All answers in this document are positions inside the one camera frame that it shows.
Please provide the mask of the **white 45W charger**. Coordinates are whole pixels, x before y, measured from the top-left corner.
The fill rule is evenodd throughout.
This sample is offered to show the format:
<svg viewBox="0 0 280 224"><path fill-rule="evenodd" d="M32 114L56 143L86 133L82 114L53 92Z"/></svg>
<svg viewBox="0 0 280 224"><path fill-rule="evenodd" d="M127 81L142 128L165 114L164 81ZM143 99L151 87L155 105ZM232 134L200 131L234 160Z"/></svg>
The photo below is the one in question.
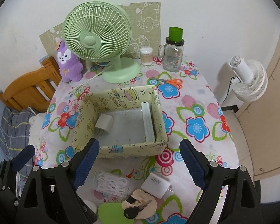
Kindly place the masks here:
<svg viewBox="0 0 280 224"><path fill-rule="evenodd" d="M158 199L161 199L165 195L169 187L169 181L152 172L141 185L141 190L151 194Z"/></svg>

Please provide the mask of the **cartoon patterned storage box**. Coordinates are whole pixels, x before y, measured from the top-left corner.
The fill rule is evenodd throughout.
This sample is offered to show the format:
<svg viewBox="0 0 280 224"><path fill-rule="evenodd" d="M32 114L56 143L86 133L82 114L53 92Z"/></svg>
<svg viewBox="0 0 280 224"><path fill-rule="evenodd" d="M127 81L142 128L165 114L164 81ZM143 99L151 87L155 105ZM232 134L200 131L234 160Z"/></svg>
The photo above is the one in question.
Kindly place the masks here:
<svg viewBox="0 0 280 224"><path fill-rule="evenodd" d="M150 105L154 142L146 142L141 103ZM73 148L81 151L91 138L99 142L100 158L160 155L167 147L167 134L157 89L152 85L113 88L88 93L79 107L73 137ZM114 123L109 134L95 137L100 114L111 115Z"/></svg>

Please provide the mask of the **floral tablecloth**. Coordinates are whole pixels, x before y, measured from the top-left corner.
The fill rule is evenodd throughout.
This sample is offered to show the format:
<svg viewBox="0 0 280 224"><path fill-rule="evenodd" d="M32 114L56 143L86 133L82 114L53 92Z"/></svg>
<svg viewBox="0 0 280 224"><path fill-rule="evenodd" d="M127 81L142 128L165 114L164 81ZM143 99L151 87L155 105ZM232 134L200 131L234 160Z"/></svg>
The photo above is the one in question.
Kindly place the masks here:
<svg viewBox="0 0 280 224"><path fill-rule="evenodd" d="M177 89L152 78L181 79ZM198 151L218 165L236 168L239 160L227 119L214 94L196 65L184 60L179 72L163 69L162 61L154 58L152 65L143 66L135 78L120 84L106 83L102 68L86 68L78 83L60 83L45 113L30 120L29 143L36 149L33 163L43 168L55 167L69 160L74 130L84 95L113 88L152 85L157 89L167 134L167 147L160 155L140 157L97 158L93 172L105 171L130 180L130 190L139 189L150 173L167 179L171 186L157 199L153 216L142 223L185 223L201 196L183 162L179 144L189 139Z"/></svg>

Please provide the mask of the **purple plush bunny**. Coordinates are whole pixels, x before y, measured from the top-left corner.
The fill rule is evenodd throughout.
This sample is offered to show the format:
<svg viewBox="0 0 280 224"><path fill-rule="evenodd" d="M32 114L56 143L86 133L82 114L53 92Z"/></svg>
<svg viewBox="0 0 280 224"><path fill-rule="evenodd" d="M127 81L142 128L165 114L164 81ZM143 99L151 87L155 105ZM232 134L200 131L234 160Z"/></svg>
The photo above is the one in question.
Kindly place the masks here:
<svg viewBox="0 0 280 224"><path fill-rule="evenodd" d="M63 39L57 48L57 63L63 82L78 82L82 78L83 64L80 59L66 46Z"/></svg>

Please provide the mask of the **clear floss pick box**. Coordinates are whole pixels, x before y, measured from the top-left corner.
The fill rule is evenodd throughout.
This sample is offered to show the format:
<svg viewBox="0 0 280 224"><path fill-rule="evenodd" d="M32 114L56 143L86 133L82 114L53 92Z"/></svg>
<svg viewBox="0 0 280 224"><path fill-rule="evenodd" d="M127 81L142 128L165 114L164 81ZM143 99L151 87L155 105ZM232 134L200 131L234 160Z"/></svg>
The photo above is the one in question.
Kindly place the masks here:
<svg viewBox="0 0 280 224"><path fill-rule="evenodd" d="M128 178L103 171L94 173L92 188L102 194L122 199L127 196L129 186L130 181Z"/></svg>

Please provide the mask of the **green plastic cup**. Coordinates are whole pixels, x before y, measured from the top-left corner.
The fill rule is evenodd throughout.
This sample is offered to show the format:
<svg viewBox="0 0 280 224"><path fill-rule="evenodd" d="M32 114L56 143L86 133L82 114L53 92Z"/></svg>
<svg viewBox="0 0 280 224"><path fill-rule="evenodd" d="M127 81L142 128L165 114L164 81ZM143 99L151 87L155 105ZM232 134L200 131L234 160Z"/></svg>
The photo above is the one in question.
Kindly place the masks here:
<svg viewBox="0 0 280 224"><path fill-rule="evenodd" d="M169 27L169 40L175 43L183 39L183 29L180 27Z"/></svg>

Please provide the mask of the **white round container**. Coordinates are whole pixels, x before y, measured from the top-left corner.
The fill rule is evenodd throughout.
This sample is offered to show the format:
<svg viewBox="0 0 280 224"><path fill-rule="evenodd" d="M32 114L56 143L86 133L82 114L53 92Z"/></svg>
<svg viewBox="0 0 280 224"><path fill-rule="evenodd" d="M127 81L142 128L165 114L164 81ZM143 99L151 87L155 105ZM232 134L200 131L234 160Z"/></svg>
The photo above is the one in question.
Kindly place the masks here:
<svg viewBox="0 0 280 224"><path fill-rule="evenodd" d="M93 202L89 200L84 200L84 203L88 206L89 209L91 209L93 213L97 213L97 206Z"/></svg>

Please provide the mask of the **wooden bed headboard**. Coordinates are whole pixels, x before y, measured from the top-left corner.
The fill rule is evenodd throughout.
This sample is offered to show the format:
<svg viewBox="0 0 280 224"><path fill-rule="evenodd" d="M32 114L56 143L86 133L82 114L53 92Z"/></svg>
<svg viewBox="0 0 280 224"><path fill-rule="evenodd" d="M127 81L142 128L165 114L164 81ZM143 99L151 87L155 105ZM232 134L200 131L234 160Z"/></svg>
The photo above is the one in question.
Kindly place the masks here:
<svg viewBox="0 0 280 224"><path fill-rule="evenodd" d="M55 58L48 57L40 69L18 77L0 92L0 100L9 109L22 111L30 106L38 112L46 112L61 79Z"/></svg>

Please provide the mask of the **white slim box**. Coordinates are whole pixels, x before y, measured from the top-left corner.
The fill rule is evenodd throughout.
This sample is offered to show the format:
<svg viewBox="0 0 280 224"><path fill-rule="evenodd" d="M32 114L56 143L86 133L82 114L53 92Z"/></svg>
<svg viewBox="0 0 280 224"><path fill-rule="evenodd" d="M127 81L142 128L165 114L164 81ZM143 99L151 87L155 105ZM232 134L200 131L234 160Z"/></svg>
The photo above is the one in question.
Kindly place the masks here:
<svg viewBox="0 0 280 224"><path fill-rule="evenodd" d="M154 142L155 134L154 134L153 121L152 121L149 103L142 102L141 110L142 110L142 114L143 114L144 132L145 132L146 142Z"/></svg>

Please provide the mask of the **round hedgehog tin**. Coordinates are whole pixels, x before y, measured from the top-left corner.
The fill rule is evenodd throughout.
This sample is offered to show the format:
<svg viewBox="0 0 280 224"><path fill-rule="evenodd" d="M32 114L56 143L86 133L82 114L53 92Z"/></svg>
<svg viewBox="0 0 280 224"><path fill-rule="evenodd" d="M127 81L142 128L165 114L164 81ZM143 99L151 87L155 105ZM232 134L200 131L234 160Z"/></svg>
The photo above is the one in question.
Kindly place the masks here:
<svg viewBox="0 0 280 224"><path fill-rule="evenodd" d="M126 218L144 220L155 214L157 201L151 194L137 189L122 202L121 206Z"/></svg>

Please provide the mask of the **white standing fan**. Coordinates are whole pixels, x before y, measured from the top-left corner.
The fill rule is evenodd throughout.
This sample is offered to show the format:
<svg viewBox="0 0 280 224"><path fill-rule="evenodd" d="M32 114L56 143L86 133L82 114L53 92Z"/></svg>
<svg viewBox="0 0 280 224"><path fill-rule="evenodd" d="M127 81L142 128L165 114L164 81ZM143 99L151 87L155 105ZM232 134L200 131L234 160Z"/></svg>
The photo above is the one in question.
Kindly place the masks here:
<svg viewBox="0 0 280 224"><path fill-rule="evenodd" d="M265 93L268 76L260 62L235 56L229 61L229 67L238 80L232 86L232 90L239 100L251 103Z"/></svg>

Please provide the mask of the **glass mason jar mug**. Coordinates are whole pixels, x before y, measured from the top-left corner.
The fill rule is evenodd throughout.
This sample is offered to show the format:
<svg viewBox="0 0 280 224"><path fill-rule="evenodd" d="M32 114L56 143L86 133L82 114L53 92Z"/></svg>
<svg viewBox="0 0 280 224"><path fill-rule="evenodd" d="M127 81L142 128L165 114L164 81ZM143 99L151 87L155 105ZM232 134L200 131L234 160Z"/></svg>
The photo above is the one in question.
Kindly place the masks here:
<svg viewBox="0 0 280 224"><path fill-rule="evenodd" d="M163 69L170 72L179 72L183 60L183 45L185 41L172 41L169 36L165 39L166 44L160 45L158 58L162 60Z"/></svg>

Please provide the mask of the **white charger in box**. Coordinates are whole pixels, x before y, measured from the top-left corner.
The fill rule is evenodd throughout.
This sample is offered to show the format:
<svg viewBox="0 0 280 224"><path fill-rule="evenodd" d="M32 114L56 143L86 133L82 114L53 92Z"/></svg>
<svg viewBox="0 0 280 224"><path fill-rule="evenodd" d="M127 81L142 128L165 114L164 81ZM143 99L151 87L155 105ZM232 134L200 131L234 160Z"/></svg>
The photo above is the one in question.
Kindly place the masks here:
<svg viewBox="0 0 280 224"><path fill-rule="evenodd" d="M109 134L111 127L114 123L114 118L111 115L100 114L95 124L95 137L104 136Z"/></svg>

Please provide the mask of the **green desk fan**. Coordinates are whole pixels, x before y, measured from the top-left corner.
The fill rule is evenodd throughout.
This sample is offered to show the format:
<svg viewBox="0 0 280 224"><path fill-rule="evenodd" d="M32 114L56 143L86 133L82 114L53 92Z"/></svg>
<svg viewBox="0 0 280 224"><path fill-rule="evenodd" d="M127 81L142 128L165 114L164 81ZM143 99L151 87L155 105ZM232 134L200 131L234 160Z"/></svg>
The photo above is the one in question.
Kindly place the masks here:
<svg viewBox="0 0 280 224"><path fill-rule="evenodd" d="M63 39L79 58L105 63L102 78L108 83L125 83L141 72L136 59L123 56L131 43L132 26L118 5L104 1L78 5L64 19Z"/></svg>

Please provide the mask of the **black key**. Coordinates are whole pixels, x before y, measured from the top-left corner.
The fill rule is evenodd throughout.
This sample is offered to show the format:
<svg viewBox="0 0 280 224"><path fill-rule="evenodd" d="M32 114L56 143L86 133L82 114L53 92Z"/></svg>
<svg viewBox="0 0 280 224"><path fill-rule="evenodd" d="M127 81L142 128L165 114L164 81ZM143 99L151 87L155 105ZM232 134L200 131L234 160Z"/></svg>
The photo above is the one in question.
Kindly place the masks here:
<svg viewBox="0 0 280 224"><path fill-rule="evenodd" d="M152 199L138 200L129 196L122 202L123 214L128 219L144 220L153 215L151 211L153 204Z"/></svg>

